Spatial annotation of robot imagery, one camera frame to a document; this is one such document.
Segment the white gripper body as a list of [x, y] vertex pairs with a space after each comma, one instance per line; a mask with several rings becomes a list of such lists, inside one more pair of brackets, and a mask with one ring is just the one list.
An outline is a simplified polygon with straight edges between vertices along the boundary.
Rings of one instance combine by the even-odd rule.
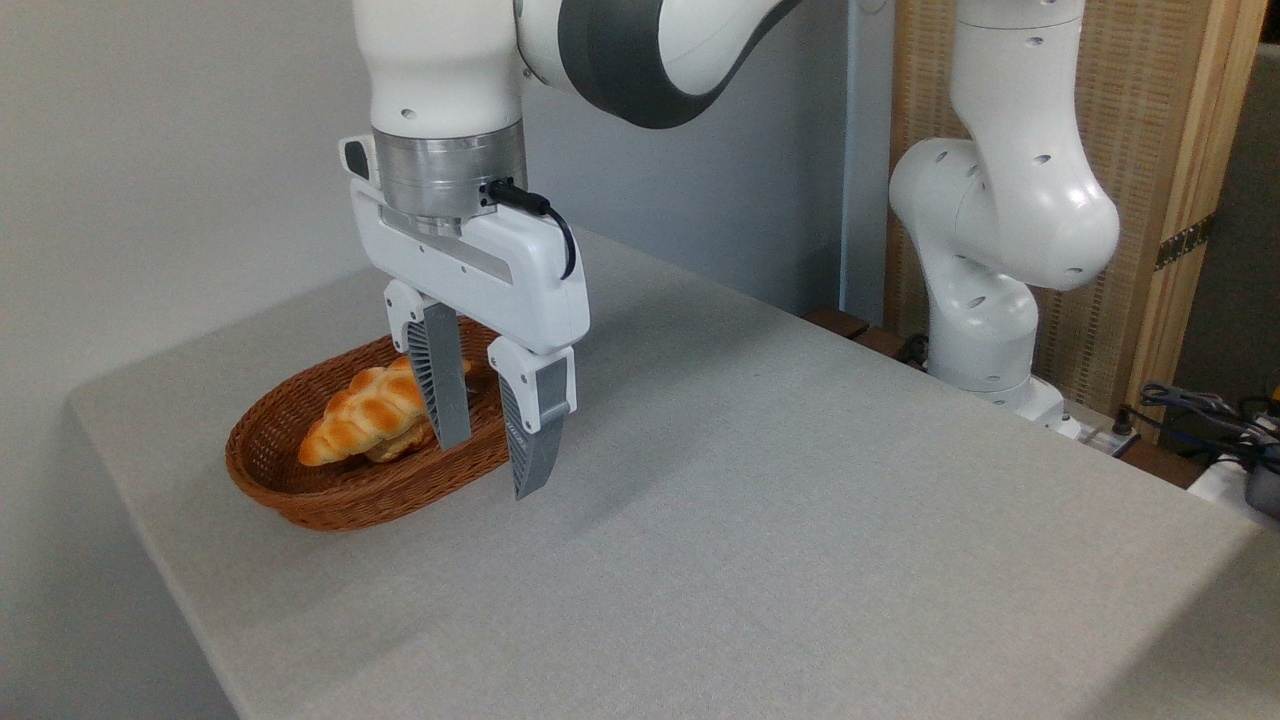
[[383, 197], [369, 135], [344, 138], [358, 234], [372, 265], [535, 354], [580, 341], [590, 327], [582, 255], [556, 217], [498, 205], [431, 232]]

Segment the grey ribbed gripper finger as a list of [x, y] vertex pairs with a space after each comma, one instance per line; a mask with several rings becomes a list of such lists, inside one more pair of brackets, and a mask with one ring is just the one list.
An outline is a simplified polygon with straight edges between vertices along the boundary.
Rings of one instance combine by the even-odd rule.
[[573, 348], [538, 355], [500, 336], [488, 356], [499, 375], [515, 496], [525, 498], [549, 479], [564, 419], [579, 406]]
[[393, 279], [384, 290], [394, 347], [410, 360], [440, 448], [471, 438], [458, 315], [453, 307]]

